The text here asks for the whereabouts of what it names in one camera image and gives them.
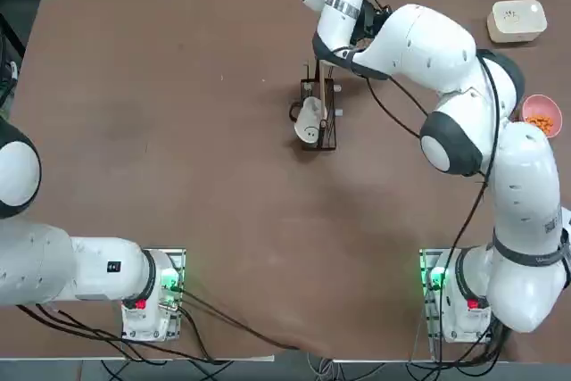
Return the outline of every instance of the green light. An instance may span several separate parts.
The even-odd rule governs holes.
[[[162,272],[161,286],[165,289],[178,286],[178,273],[175,269],[165,269]]]
[[[446,276],[448,276],[448,270],[444,271],[443,267],[432,268],[430,271],[430,284],[434,290],[440,290],[444,287]]]

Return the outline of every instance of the white mug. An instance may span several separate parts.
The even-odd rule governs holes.
[[[315,145],[319,139],[321,118],[321,100],[317,97],[306,97],[294,125],[295,134],[304,143]]]

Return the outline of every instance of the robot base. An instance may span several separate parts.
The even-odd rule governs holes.
[[[420,276],[424,293],[426,328],[433,359],[437,358],[435,352],[435,350],[438,349],[436,341],[441,338],[439,311],[441,290],[435,290],[436,287],[433,287],[433,283],[434,279],[439,278],[443,273],[443,266],[446,263],[449,252],[450,249],[420,249],[418,252],[420,259]],[[448,268],[449,273],[453,272],[455,262],[456,254],[454,254],[451,259]],[[459,292],[453,275],[449,275],[444,282],[443,292],[444,340],[449,343],[474,343],[481,335],[481,332],[484,332],[490,324],[490,309],[470,310],[468,308],[468,302]],[[491,335],[487,335],[480,343],[485,344],[490,341],[490,338]]]
[[[121,305],[122,336],[135,341],[168,341],[180,336],[180,293],[165,287],[183,287],[186,266],[185,249],[146,249],[156,265],[153,291],[136,308]]]

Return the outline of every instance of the mounting plate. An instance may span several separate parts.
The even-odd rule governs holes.
[[[426,331],[428,332],[428,346],[430,349],[430,356],[433,360],[438,360],[437,346],[438,341],[441,340],[440,335],[440,314],[436,299],[439,294],[433,291],[428,284],[430,272],[436,266],[440,255],[450,249],[420,249],[418,257],[420,259],[420,281],[422,282],[422,292],[425,299],[425,316],[426,316]],[[492,334],[486,335],[481,341],[486,344],[492,338]]]

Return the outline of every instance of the beige container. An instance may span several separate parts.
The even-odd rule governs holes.
[[[543,6],[536,0],[496,2],[487,21],[490,39],[498,43],[530,42],[547,29]]]

